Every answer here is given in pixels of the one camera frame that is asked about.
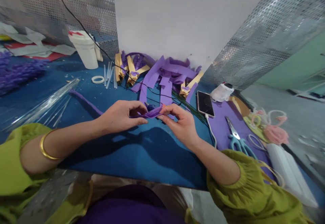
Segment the green sleeve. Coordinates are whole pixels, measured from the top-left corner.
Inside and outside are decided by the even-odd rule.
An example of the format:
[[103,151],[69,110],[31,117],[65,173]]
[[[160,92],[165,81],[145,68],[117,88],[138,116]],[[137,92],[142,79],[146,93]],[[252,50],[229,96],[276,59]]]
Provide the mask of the green sleeve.
[[42,124],[21,126],[0,145],[0,223],[15,223],[24,207],[52,174],[29,176],[20,163],[20,149],[31,139],[51,131]]
[[220,185],[208,172],[207,185],[229,224],[306,223],[301,202],[281,187],[265,183],[258,161],[234,150],[223,153],[238,164],[240,179]]

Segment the smartphone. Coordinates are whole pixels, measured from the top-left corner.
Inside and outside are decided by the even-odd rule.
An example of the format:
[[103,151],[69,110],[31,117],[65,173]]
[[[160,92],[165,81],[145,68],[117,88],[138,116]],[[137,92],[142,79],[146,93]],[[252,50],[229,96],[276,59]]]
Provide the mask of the smartphone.
[[197,111],[202,114],[208,114],[210,117],[214,117],[214,111],[212,107],[212,101],[209,94],[198,91],[196,94],[197,99]]

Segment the gold bangle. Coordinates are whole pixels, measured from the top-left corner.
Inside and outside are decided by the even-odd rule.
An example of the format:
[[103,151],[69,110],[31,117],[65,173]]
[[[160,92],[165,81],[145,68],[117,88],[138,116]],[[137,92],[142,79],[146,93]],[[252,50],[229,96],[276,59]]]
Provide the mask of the gold bangle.
[[52,131],[50,131],[50,132],[48,132],[47,134],[45,134],[42,138],[41,138],[41,141],[40,141],[40,149],[41,149],[41,152],[42,152],[42,154],[46,157],[46,158],[48,158],[48,159],[51,159],[51,160],[61,160],[61,158],[55,158],[55,157],[52,157],[52,156],[49,156],[46,152],[45,152],[45,150],[44,150],[44,140],[45,140],[45,138],[51,133],[51,132],[53,132],[53,131],[55,131],[55,130],[57,130],[57,129],[54,129],[54,130],[52,130]]

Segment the blue scissors handle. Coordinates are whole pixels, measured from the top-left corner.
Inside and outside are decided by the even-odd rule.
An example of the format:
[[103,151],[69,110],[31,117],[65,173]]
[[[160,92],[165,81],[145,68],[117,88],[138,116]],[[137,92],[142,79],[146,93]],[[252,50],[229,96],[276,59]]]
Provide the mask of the blue scissors handle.
[[243,152],[245,155],[251,156],[255,160],[257,160],[257,157],[254,152],[245,144],[245,139],[238,140],[233,135],[228,135],[228,138],[231,139],[229,149]]

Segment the hand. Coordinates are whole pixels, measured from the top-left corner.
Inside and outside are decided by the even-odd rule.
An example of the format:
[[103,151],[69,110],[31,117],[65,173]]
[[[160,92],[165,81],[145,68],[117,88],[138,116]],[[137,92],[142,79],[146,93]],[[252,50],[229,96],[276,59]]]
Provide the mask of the hand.
[[[193,115],[190,112],[183,110],[176,104],[164,106],[160,111],[160,116],[157,118],[161,119],[170,129],[173,131],[175,136],[181,141],[189,150],[194,149],[202,140],[196,133],[195,123]],[[168,114],[176,116],[177,122],[170,119]]]
[[96,119],[96,124],[102,128],[103,134],[119,133],[131,127],[147,124],[142,117],[129,118],[148,112],[147,107],[141,101],[116,101],[108,110]]

